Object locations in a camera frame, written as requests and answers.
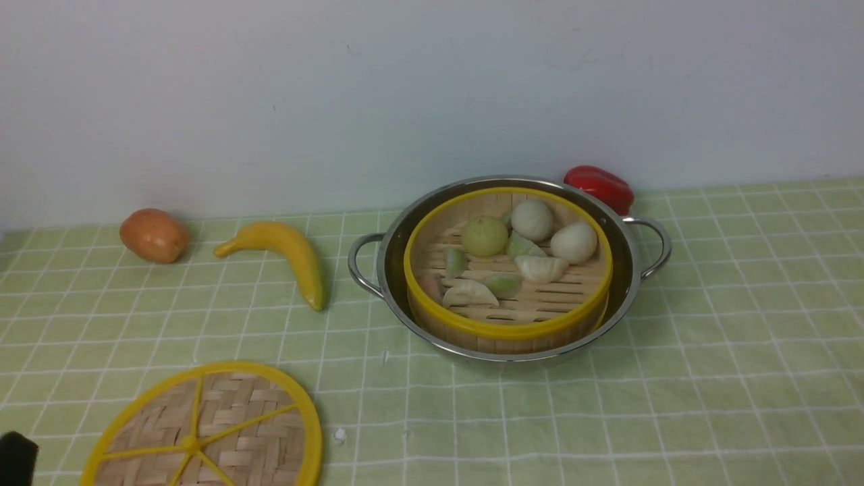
bamboo lid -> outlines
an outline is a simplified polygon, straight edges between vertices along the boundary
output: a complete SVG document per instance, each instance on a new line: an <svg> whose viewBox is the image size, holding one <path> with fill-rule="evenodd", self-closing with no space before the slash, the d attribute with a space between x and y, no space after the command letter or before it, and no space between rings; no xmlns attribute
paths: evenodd
<svg viewBox="0 0 864 486"><path fill-rule="evenodd" d="M90 486L311 486L321 469L312 400L277 369L231 362L163 382L124 410L81 477Z"/></svg>

potato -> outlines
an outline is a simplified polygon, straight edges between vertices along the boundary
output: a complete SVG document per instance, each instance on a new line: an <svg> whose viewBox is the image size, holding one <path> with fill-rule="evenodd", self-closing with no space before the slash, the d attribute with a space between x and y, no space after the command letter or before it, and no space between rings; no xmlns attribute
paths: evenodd
<svg viewBox="0 0 864 486"><path fill-rule="evenodd" d="M168 264L186 251L189 231L165 211L145 208L123 221L120 240L141 259Z"/></svg>

red bell pepper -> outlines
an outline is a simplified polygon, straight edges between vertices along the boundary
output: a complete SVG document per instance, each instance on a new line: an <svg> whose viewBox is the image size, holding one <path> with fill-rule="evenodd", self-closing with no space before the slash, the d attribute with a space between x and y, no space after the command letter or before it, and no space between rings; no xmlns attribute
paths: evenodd
<svg viewBox="0 0 864 486"><path fill-rule="evenodd" d="M627 216L633 204L633 190L620 177L593 165L580 165L570 169L564 183L596 197L612 210Z"/></svg>

bamboo steamer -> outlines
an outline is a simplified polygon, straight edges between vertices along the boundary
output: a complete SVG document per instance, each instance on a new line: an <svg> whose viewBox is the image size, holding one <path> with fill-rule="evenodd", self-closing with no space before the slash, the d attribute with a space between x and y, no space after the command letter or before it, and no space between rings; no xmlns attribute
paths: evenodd
<svg viewBox="0 0 864 486"><path fill-rule="evenodd" d="M151 388L114 419L82 486L314 486L321 425L281 371L213 363Z"/></svg>
<svg viewBox="0 0 864 486"><path fill-rule="evenodd" d="M543 201L555 218L555 231L585 221L597 233L594 255L583 265L571 265L556 282L523 282L512 299L499 307L469 304L445 309L423 291L417 279L434 273L445 290L458 279L481 280L518 269L506 254L468 258L457 279L444 278L443 252L461 249L461 229L478 216L503 216L521 201ZM549 242L538 244L547 254ZM563 198L535 189L494 188L466 193L443 203L415 227L404 255L408 299L418 324L444 341L465 349L494 354L526 354L554 349L590 334L602 323L612 279L612 251L600 225L587 212Z"/></svg>

yellow plastic frame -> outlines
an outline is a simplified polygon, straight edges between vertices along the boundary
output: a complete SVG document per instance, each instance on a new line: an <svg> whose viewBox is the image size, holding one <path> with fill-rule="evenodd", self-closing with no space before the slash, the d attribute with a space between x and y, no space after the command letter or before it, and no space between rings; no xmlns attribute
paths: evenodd
<svg viewBox="0 0 864 486"><path fill-rule="evenodd" d="M606 272L603 275L603 280L600 283L600 287L598 288L597 292L595 292L594 295L589 297L584 304L576 307L575 309L564 314L563 316L555 317L541 323L527 323L518 326L481 323L472 319L468 319L467 317L460 316L459 314L456 314L451 310L444 309L443 306L432 300L432 298L429 297L426 292L422 290L420 284L417 283L417 279L414 275L414 270L411 268L411 250L414 247L417 234L419 233L420 229L425 226L432 218L434 218L446 208L453 206L454 204L465 201L467 199L473 199L474 197L478 197L481 195L511 193L533 195L535 197L562 204L563 206L566 206L568 209L577 213L584 221L591 225L591 227L597 233L597 240L603 249L604 260L606 261ZM606 302L607 293L609 292L609 285L612 283L612 247L609 245L609 239L606 237L606 234L603 233L603 229L600 227L597 221L595 221L594 218L592 218L588 213L586 213L584 209L576 206L574 203L567 201L566 199L536 189L480 189L456 196L455 198L444 202L441 206L438 206L437 208L430 211L429 214L426 214L426 216L424 216L423 219L421 219L420 222L417 223L417 226L414 228L414 231L411 232L411 236L408 238L408 244L405 247L405 255L403 256L403 267L405 269L405 280L408 282L408 292L414 297L415 302L417 302L417 304L420 305L421 308L423 308L436 319L473 336L485 337L487 339L502 339L506 341L523 341L527 339L537 339L539 337L554 335L571 326L574 322L586 317L598 306L601 306Z"/></svg>
<svg viewBox="0 0 864 486"><path fill-rule="evenodd" d="M240 425L235 425L234 427L230 427L218 434L212 435L204 440L192 441L192 443L188 443L186 440L183 441L181 445L172 445L167 447L153 447L153 448L144 448L144 449L136 449L133 451L121 451L114 452L111 454L106 454L105 450L111 444L111 441L117 436L123 426L129 422L133 417L135 417L144 405L149 403L151 400L156 398L157 396L165 393L170 388L180 385L183 382L197 379L198 384L195 393L195 402L192 411L192 433L191 436L194 438L198 437L198 414L199 414L199 403L201 397L201 387L203 384L204 376L207 374L215 374L215 373L244 373L244 374L256 374L267 380L275 382L277 385L283 388L283 390L294 400L294 403L290 406L286 406L283 408L276 409L273 412L266 413L256 419L252 419L244 422ZM171 378L159 383L155 387L152 387L150 390L142 394L138 397L137 400L133 401L129 404L115 419L108 425L108 428L105 429L105 433L102 434L102 437L99 438L99 441L96 443L96 446L93 447L92 452L90 453L90 457L87 459L87 463L84 467L84 470L81 473L81 486L93 486L96 481L96 472L98 470L99 464L106 459L111 458L119 458L119 457L134 457L134 456L142 456L148 454L162 454L166 452L186 452L186 457L183 459L180 468L174 474L174 477L167 484L167 486L175 486L180 480L180 476L183 471L186 469L186 466L192 456L196 456L201 459L201 462L204 463L208 468L213 470L217 476L225 483L226 486L234 486L234 483L231 479L219 469L219 466L213 463L209 457L204 455L203 452L200 451L200 448L204 447L207 444L215 442L224 436L231 434L239 429L242 429L248 425L256 424L262 420L269 419L279 413L288 412L291 410L299 410L300 418L303 423L303 430L306 433L306 444L303 450L303 463L300 466L300 471L297 475L297 481L295 483L296 486L315 486L318 483L318 477L321 473L321 448L323 446L323 440L321 437L321 422L318 418L318 412L315 410L314 404L312 403L312 399L309 398L306 391L303 390L294 379L285 373L279 371L278 369L271 368L262 364L253 363L253 362L245 362L245 361L229 361L229 362L220 362L220 363L212 363L202 367L193 368L186 372L177 374L172 376Z"/></svg>

